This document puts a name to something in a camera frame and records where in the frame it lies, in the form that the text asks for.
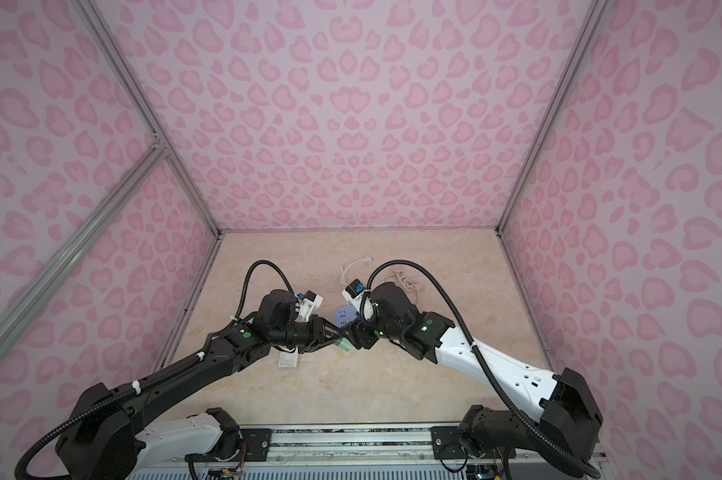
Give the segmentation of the green plug adapter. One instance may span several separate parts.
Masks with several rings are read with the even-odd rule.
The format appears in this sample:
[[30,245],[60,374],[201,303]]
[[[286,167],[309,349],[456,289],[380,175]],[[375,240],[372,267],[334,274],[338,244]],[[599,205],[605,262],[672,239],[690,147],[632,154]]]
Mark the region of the green plug adapter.
[[349,352],[353,349],[352,343],[346,338],[338,339],[334,342],[334,344],[345,352]]

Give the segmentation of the white plug adapter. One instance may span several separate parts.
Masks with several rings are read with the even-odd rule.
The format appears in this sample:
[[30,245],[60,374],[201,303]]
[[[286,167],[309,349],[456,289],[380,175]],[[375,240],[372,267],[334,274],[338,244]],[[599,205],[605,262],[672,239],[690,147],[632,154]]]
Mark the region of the white plug adapter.
[[299,354],[283,351],[279,353],[278,367],[281,369],[296,369],[299,365]]

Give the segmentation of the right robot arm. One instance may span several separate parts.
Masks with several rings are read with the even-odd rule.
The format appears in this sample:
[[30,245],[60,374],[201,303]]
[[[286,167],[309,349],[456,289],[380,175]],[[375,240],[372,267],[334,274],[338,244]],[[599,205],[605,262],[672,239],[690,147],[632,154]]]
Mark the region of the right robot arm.
[[538,453],[574,478],[597,477],[590,463],[603,424],[584,378],[538,368],[466,337],[459,324],[421,312],[392,282],[368,290],[355,280],[342,292],[357,311],[345,335],[357,349],[385,339],[417,360],[459,371],[489,386],[504,409],[472,406],[447,446],[472,458],[508,459],[517,450]]

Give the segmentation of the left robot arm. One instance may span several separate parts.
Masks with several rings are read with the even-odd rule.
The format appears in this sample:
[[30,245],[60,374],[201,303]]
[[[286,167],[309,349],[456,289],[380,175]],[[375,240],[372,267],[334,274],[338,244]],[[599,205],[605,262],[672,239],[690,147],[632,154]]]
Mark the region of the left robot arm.
[[299,320],[302,301],[315,297],[313,292],[273,290],[257,311],[235,316],[211,333],[198,352],[135,382],[87,390],[71,415],[72,426],[55,446],[70,476],[124,479],[161,448],[171,457],[242,458],[240,427],[221,407],[192,416],[192,433],[154,435],[148,429],[175,405],[267,357],[275,347],[312,353],[339,340],[339,328],[323,317]]

